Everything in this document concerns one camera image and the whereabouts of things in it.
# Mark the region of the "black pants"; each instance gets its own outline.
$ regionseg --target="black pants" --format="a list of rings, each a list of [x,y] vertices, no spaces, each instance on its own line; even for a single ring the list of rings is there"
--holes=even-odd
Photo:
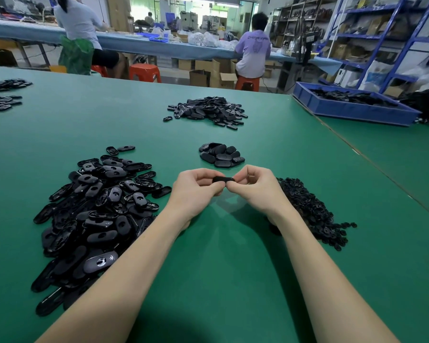
[[[94,55],[92,55],[92,65],[113,68],[117,65],[118,62],[119,53],[117,51],[94,49]]]

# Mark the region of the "forearm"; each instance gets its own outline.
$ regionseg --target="forearm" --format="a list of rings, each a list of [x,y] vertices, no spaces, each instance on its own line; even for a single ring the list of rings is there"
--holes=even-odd
[[[291,258],[318,343],[397,342],[294,210],[274,218]]]
[[[38,342],[125,342],[185,223],[177,214],[164,210]]]

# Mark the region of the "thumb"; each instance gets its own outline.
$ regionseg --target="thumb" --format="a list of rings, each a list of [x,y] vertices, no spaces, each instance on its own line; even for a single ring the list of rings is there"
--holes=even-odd
[[[240,195],[242,197],[246,194],[247,190],[249,189],[248,185],[238,184],[233,181],[227,182],[225,186],[227,190],[229,190],[230,192],[233,192],[234,194]]]
[[[225,182],[224,181],[214,182],[213,184],[211,184],[207,187],[207,189],[210,190],[212,196],[216,195],[218,192],[222,191],[224,188],[225,188]]]

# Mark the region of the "floor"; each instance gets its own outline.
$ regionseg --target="floor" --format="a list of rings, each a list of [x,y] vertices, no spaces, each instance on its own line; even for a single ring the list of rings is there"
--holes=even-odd
[[[53,45],[43,45],[46,55],[48,57],[49,62],[52,65],[57,65],[61,47],[55,47]],[[11,49],[13,52],[14,57],[16,58],[16,61],[18,62],[18,65],[20,67],[26,67],[26,63],[24,62],[24,59],[21,55],[21,52],[19,49]],[[30,63],[32,67],[39,67],[44,66],[45,62],[41,55],[40,48],[37,45],[28,45],[25,47],[25,51],[27,54],[27,57],[30,60]],[[168,68],[168,67],[159,67],[160,70],[160,76],[162,78],[163,83],[168,84],[179,84],[183,86],[189,85],[189,71],[180,70],[179,68]],[[260,92],[269,92],[269,93],[275,93],[276,92],[276,85],[278,82],[278,76],[280,75],[279,69],[274,69],[272,71],[272,77],[271,78],[262,78],[260,80]]]

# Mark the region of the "human hand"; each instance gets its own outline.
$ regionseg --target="human hand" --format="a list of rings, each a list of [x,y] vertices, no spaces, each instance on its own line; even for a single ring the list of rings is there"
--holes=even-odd
[[[189,226],[193,217],[208,206],[213,196],[221,195],[225,183],[213,183],[216,176],[225,177],[221,172],[199,168],[181,172],[173,183],[172,194],[165,209],[187,222],[183,230]]]
[[[268,168],[246,165],[233,178],[235,182],[226,183],[227,190],[240,195],[252,207],[265,213],[272,224],[275,224],[275,218],[280,213],[290,209],[297,213]]]

